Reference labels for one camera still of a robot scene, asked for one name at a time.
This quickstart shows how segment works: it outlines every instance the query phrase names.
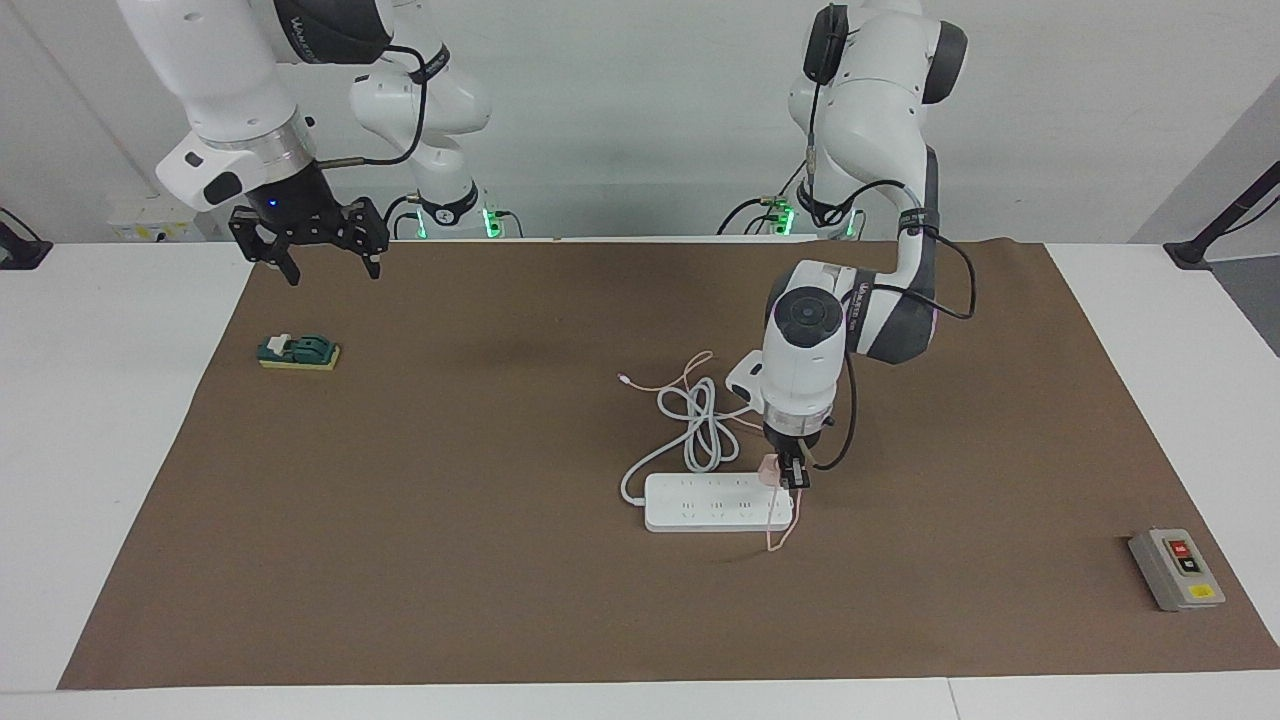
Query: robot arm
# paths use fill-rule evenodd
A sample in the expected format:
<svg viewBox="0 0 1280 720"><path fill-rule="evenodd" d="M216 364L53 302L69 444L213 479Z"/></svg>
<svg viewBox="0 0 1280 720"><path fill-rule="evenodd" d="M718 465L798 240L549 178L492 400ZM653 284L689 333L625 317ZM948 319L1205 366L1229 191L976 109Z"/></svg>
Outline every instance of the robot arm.
<svg viewBox="0 0 1280 720"><path fill-rule="evenodd" d="M453 67L448 47L433 29L435 23L425 4L394 0L392 17L396 42L431 58L428 63L430 82L425 85L431 111L410 158L417 187L416 202L425 210L428 234L475 237L477 229L489 232L485 192L476 184L466 156L451 137L476 132L488 124L493 111L489 95L474 78ZM411 69L394 61L379 63L351 86L356 119L398 152L413 145L419 94L424 87Z"/></svg>
<svg viewBox="0 0 1280 720"><path fill-rule="evenodd" d="M899 252L888 273L800 261L769 293L763 350L730 373L730 389L762 413L788 488L809 486L809 451L831 421L846 355L905 363L933 337L934 310L888 288L934 296L937 159L920 124L923 105L950 94L964 50L964 33L920 17L918 0L832 5L814 22L808 82L791 94L803 129L814 114L797 201L819 227L838 225L859 192L882 192L900 213Z"/></svg>
<svg viewBox="0 0 1280 720"><path fill-rule="evenodd" d="M424 123L424 137L439 132L479 129L488 120L488 99L479 91L471 118L458 111L457 90L465 76L448 74L448 50L430 28L417 0L118 0L125 22L165 86L182 100L192 132L156 168L160 181L177 197L205 211L244 193L248 208L237 208L230 229L251 261L279 268L291 284L298 268L292 245L329 243L361 256L370 277L379 273L379 256L388 249L388 232L372 201L361 197L340 205L316 163L307 126L297 102L284 90L276 63L370 64L383 60L378 73L394 86L392 97L357 104L357 117L374 118L379 135L406 152L416 137L422 109L421 86L440 79L442 100L434 126ZM397 60L396 37L431 60L425 68ZM357 91L352 97L356 101ZM407 127L407 136L403 128ZM436 145L456 154L449 191L431 186L440 160L415 149L415 178L435 192L462 184L465 163L448 138ZM326 164L325 167L342 167ZM467 187L474 183L467 182ZM259 234L265 228L273 237Z"/></svg>

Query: brown paper mat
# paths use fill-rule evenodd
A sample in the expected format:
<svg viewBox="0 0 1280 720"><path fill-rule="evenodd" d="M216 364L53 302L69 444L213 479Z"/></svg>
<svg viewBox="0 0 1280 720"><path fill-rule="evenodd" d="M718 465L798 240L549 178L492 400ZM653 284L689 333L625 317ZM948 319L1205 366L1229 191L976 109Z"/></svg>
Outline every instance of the brown paper mat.
<svg viewBox="0 0 1280 720"><path fill-rule="evenodd" d="M255 269L61 687L1280 667L1046 251L972 252L978 319L858 361L852 455L773 555L644 529L617 478L682 425L614 374L666 382L708 347L719 383L780 272L891 246L398 245L379 282L317 249L298 288ZM259 368L279 332L338 341L337 370ZM733 469L765 451L745 446ZM1151 525L1190 529L1225 606L1156 610L1121 539Z"/></svg>

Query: charging cable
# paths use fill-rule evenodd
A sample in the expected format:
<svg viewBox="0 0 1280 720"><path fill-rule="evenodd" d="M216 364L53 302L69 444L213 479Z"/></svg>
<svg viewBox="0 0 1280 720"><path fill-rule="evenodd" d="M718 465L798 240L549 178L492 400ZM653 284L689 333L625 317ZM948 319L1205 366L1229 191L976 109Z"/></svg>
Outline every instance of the charging cable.
<svg viewBox="0 0 1280 720"><path fill-rule="evenodd" d="M640 468L644 468L662 454L684 443L685 468L687 468L691 473L709 473L718 468L721 462L736 460L739 451L741 450L737 437L733 436L733 430L731 430L726 424L727 420L733 420L750 428L760 429L760 427L755 423L749 423L740 418L740 415L750 413L750 407L742 407L741 410L735 410L732 413L716 411L716 383L710 378L704 377L694 384L689 384L689 373L694 372L695 368L709 361L712 357L714 357L714 355L710 350L704 350L698 355L694 355L689 359L689 363L685 364L685 372L681 373L678 378L660 387L640 386L631 382L631 378L627 375L618 373L618 382L622 384L641 392L657 393L658 410L663 415L673 420L686 423L684 433L667 445L663 445L658 450L654 450L649 455L641 457L626 471L626 474L622 475L622 480L618 483L618 492L622 495L622 500L627 501L628 505L644 507L644 498L632 497L631 493L627 492L627 483L631 482L631 477L635 475ZM684 411L672 410L667 406L667 398L671 396L676 396L685 401Z"/></svg>

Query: yellow base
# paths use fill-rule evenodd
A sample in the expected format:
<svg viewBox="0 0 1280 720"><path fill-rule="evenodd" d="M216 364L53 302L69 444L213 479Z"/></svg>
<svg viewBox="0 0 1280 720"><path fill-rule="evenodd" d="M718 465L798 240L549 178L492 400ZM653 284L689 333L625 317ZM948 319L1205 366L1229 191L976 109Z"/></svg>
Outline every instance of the yellow base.
<svg viewBox="0 0 1280 720"><path fill-rule="evenodd" d="M257 364L264 368L270 368L273 370L332 370L334 365L338 364L338 354L342 352L342 347L333 346L333 357L325 365L307 365L303 363L276 363L275 360L259 360Z"/></svg>

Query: power strip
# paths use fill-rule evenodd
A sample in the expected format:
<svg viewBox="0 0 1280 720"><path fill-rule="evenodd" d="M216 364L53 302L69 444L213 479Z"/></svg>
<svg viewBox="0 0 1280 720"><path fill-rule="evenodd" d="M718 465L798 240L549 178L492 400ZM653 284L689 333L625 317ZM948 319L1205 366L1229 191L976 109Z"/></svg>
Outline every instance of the power strip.
<svg viewBox="0 0 1280 720"><path fill-rule="evenodd" d="M781 532L791 524L791 495L755 473L654 473L644 480L644 524L654 533L763 533L765 524Z"/></svg>

